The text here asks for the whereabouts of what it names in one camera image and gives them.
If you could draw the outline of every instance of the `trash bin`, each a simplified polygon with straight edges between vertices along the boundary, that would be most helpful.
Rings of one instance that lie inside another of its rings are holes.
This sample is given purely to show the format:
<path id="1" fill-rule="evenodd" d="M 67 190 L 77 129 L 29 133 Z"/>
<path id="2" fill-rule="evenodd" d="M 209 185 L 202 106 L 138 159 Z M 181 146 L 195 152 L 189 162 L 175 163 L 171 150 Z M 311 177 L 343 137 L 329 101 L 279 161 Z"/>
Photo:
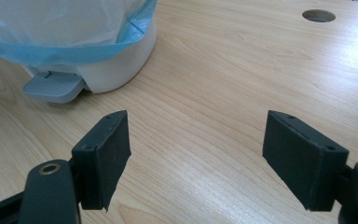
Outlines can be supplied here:
<path id="1" fill-rule="evenodd" d="M 34 3 L 33 0 L 16 1 L 20 1 L 23 4 Z M 81 4 L 88 0 L 76 0 L 76 2 L 75 0 L 54 1 L 56 3 L 71 2 L 72 4 Z M 107 7 L 105 3 L 114 1 L 115 0 L 100 0 L 91 2 L 95 2 L 95 7 L 101 8 L 102 11 L 104 11 L 103 7 Z M 2 32 L 2 24 L 0 24 L 0 57 L 20 64 L 32 77 L 32 79 L 24 85 L 23 92 L 36 100 L 52 103 L 67 103 L 75 99 L 82 90 L 88 90 L 94 93 L 115 90 L 130 81 L 139 72 L 155 45 L 157 29 L 153 14 L 156 3 L 157 0 L 117 0 L 115 5 L 110 7 L 117 9 L 117 6 L 122 6 L 124 13 L 117 14 L 121 14 L 120 16 L 123 18 L 121 20 L 118 19 L 115 12 L 112 12 L 112 15 L 106 17 L 107 20 L 110 20 L 106 24 L 113 24 L 111 20 L 116 20 L 116 23 L 113 25 L 119 26 L 116 33 L 108 39 L 99 40 L 94 43 L 88 41 L 92 34 L 84 35 L 86 32 L 79 30 L 79 28 L 74 30 L 74 33 L 81 33 L 85 38 L 81 39 L 75 36 L 76 41 L 74 42 L 76 43 L 73 45 L 60 45 L 61 42 L 68 39 L 65 35 L 63 35 L 65 39 L 63 41 L 61 40 L 57 46 L 35 43 L 39 41 L 37 40 L 39 37 L 37 35 L 35 38 L 36 41 L 34 41 L 34 39 L 29 40 L 33 36 L 27 36 L 29 42 L 24 41 L 24 39 L 27 40 L 27 38 L 12 40 L 5 36 L 7 34 Z M 16 35 L 10 33 L 13 29 L 9 27 L 10 25 L 15 27 L 16 24 L 12 24 L 11 21 L 8 21 L 9 18 L 5 10 L 2 8 L 0 8 L 0 10 L 2 10 L 0 11 L 0 23 L 7 22 L 6 31 L 9 30 L 10 35 Z M 61 10 L 61 14 L 70 11 L 69 9 L 59 8 L 55 8 L 55 10 Z M 43 13 L 51 14 L 51 10 L 45 10 Z M 31 13 L 29 18 L 33 17 L 37 17 L 40 21 L 46 19 L 46 15 L 38 16 Z M 93 25 L 97 26 L 101 23 L 103 22 L 98 20 L 94 22 Z M 108 30 L 105 28 L 106 24 L 104 29 L 107 30 L 107 33 L 114 33 L 112 32 L 113 29 Z M 61 24 L 59 24 L 59 26 L 61 30 L 54 32 L 66 32 L 62 29 Z M 92 39 L 98 39 L 98 36 L 103 35 L 95 35 Z M 53 40 L 60 38 L 60 34 L 52 36 Z"/>

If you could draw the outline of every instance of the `desk hole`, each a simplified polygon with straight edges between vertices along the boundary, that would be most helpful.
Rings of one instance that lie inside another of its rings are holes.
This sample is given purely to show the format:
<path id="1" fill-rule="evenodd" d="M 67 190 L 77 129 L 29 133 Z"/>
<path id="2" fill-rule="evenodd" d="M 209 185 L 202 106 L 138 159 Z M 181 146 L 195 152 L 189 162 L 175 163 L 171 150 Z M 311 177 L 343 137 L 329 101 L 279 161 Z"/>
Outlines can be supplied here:
<path id="1" fill-rule="evenodd" d="M 329 22 L 336 19 L 336 15 L 329 11 L 312 9 L 303 12 L 303 17 L 309 21 Z"/>

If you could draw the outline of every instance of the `blue plastic bag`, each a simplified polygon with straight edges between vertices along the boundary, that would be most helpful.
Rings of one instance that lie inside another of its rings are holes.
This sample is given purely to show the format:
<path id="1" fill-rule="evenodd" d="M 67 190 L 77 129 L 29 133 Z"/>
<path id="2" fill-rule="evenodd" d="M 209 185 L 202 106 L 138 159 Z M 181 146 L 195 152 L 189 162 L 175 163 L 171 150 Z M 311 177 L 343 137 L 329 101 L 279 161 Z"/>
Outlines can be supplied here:
<path id="1" fill-rule="evenodd" d="M 61 63 L 81 65 L 111 59 L 145 36 L 156 3 L 157 0 L 145 0 L 141 7 L 127 15 L 120 26 L 115 43 L 97 43 L 79 47 L 50 47 L 0 41 L 0 57 L 31 67 Z"/>

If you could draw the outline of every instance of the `wood grain surface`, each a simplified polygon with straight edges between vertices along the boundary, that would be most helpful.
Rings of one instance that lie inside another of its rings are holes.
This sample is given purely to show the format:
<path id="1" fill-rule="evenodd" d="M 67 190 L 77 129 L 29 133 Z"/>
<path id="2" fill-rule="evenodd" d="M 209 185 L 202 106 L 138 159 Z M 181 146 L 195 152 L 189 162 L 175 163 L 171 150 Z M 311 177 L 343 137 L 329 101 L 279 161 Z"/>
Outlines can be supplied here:
<path id="1" fill-rule="evenodd" d="M 302 18 L 314 8 L 336 19 Z M 304 210 L 262 143 L 278 110 L 358 162 L 358 2 L 159 0 L 156 18 L 156 46 L 133 80 L 69 104 L 28 99 L 28 75 L 0 59 L 0 201 L 126 109 L 132 156 L 109 211 L 82 211 L 83 223 L 337 223 L 338 203 Z"/>

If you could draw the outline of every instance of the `grey pedal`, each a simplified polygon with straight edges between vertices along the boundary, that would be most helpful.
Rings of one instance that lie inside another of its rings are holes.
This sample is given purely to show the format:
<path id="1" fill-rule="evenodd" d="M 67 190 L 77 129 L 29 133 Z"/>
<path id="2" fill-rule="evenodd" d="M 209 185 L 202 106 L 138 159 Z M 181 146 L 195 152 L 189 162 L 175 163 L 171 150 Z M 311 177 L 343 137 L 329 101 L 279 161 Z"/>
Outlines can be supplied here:
<path id="1" fill-rule="evenodd" d="M 22 91 L 30 98 L 64 104 L 74 100 L 87 87 L 83 77 L 73 73 L 38 73 L 27 82 Z"/>

